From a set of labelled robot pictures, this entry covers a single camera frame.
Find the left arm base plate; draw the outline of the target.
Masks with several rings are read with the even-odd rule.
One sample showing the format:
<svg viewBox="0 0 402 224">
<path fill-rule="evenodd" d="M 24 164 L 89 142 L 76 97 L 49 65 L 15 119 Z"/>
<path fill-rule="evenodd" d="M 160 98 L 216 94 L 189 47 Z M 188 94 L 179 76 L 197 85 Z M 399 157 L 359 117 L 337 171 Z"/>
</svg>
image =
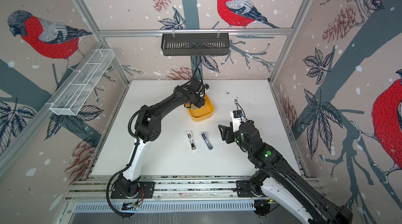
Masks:
<svg viewBox="0 0 402 224">
<path fill-rule="evenodd" d="M 115 182 L 111 199 L 151 199 L 155 190 L 155 182 Z"/>
</svg>

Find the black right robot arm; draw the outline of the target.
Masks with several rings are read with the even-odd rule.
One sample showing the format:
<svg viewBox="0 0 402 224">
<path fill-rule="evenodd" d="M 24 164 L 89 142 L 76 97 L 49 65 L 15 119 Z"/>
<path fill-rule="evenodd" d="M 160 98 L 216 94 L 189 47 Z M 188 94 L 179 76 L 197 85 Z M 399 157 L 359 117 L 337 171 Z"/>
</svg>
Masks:
<svg viewBox="0 0 402 224">
<path fill-rule="evenodd" d="M 251 191 L 278 202 L 304 224 L 350 224 L 353 214 L 346 206 L 337 206 L 305 181 L 273 146 L 263 142 L 252 120 L 219 125 L 222 140 L 235 143 L 247 153 L 257 168 L 250 178 Z"/>
</svg>

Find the white stapler top part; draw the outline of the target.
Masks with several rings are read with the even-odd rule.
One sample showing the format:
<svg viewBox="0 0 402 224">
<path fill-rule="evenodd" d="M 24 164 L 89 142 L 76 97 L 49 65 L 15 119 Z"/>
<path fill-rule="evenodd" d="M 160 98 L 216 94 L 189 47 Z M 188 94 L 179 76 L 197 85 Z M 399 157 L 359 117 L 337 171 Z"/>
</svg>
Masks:
<svg viewBox="0 0 402 224">
<path fill-rule="evenodd" d="M 186 135 L 187 135 L 187 138 L 188 138 L 188 140 L 189 140 L 189 143 L 190 143 L 190 145 L 191 145 L 192 150 L 195 150 L 195 149 L 196 149 L 196 146 L 195 146 L 195 143 L 194 143 L 194 139 L 193 139 L 192 133 L 191 133 L 190 131 L 187 131 L 187 132 L 186 132 Z"/>
</svg>

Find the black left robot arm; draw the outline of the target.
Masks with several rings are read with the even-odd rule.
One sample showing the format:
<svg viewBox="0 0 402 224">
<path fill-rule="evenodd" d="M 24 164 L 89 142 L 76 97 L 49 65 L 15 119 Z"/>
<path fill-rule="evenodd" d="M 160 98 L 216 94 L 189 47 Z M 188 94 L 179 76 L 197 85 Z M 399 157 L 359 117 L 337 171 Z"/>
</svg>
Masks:
<svg viewBox="0 0 402 224">
<path fill-rule="evenodd" d="M 144 105 L 132 115 L 128 122 L 128 132 L 136 139 L 136 143 L 128 164 L 109 180 L 107 196 L 112 199 L 141 197 L 139 181 L 142 165 L 150 144 L 161 134 L 162 119 L 180 106 L 202 108 L 208 90 L 208 84 L 191 78 L 185 84 L 175 87 L 168 98 L 152 106 Z"/>
</svg>

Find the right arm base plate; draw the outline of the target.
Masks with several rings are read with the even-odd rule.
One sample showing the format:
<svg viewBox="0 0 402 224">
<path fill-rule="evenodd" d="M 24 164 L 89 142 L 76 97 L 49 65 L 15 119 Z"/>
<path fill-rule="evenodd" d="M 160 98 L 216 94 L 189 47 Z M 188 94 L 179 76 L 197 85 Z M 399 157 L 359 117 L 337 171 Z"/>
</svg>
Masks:
<svg viewBox="0 0 402 224">
<path fill-rule="evenodd" d="M 263 197 L 261 187 L 250 180 L 236 181 L 236 188 L 233 190 L 239 198 L 245 197 Z"/>
</svg>

